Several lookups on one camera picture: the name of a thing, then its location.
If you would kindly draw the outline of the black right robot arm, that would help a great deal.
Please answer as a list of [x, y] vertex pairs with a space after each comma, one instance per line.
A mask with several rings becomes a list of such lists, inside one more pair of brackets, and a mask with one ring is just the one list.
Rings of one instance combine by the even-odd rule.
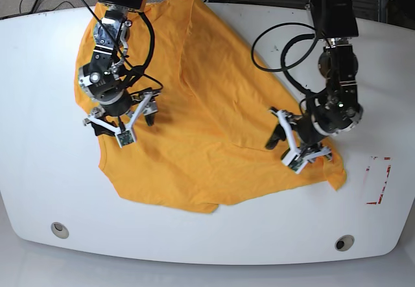
[[[78, 84], [97, 106], [84, 119], [95, 135], [115, 137], [120, 147], [136, 141], [134, 124], [144, 117], [148, 126], [154, 124], [158, 111], [156, 97], [161, 89], [151, 87], [128, 92], [144, 77], [155, 49], [154, 29], [144, 13], [147, 0], [98, 0], [107, 6], [102, 18], [93, 28], [95, 46], [89, 63], [78, 70]], [[132, 20], [128, 13], [136, 12], [148, 28], [150, 44], [147, 57], [141, 65], [128, 61], [128, 38]]]

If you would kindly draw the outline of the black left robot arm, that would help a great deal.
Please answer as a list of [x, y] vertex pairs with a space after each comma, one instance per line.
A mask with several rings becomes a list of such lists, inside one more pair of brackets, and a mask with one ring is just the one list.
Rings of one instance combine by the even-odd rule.
[[332, 160], [331, 149], [322, 141], [354, 128], [363, 114], [355, 79], [359, 65], [350, 43], [359, 35], [352, 0], [309, 0], [307, 5], [314, 37], [326, 42], [318, 59], [326, 86], [313, 92], [288, 75], [287, 80], [305, 96], [299, 104], [301, 113], [271, 107], [278, 123], [265, 145], [271, 150], [279, 141], [287, 141], [289, 147], [281, 162], [296, 174], [319, 157]]

